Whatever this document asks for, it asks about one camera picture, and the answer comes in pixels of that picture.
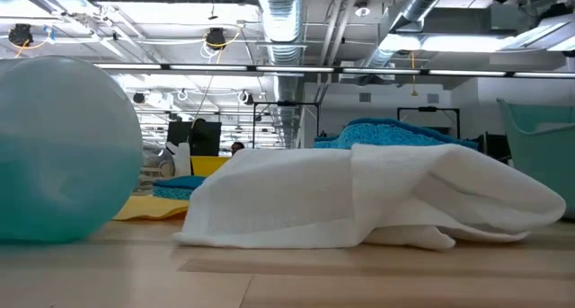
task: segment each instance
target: folded white towel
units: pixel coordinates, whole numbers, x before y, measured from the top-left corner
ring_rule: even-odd
[[[177,242],[335,248],[361,242],[444,250],[512,242],[558,220],[543,184],[459,145],[242,150],[194,191]]]

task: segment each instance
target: blue towel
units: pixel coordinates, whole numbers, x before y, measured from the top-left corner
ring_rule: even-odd
[[[152,194],[156,197],[189,200],[191,193],[199,187],[206,177],[184,176],[169,180],[154,181]]]
[[[442,145],[459,144],[477,150],[475,142],[459,140],[428,128],[395,119],[355,119],[338,136],[317,137],[314,148],[350,149],[352,145]]]

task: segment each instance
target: wooden table surface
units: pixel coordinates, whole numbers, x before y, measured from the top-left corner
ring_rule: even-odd
[[[0,307],[575,307],[575,224],[446,252],[179,247],[181,224],[112,222],[85,242],[2,245]]]

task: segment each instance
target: person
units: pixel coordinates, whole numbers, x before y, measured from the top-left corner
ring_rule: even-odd
[[[234,142],[232,144],[232,156],[234,156],[234,154],[238,151],[245,148],[245,146],[243,145],[242,142]]]

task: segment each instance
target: teal plastic bin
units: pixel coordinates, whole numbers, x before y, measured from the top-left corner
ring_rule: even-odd
[[[498,103],[515,168],[560,194],[575,219],[575,109]]]

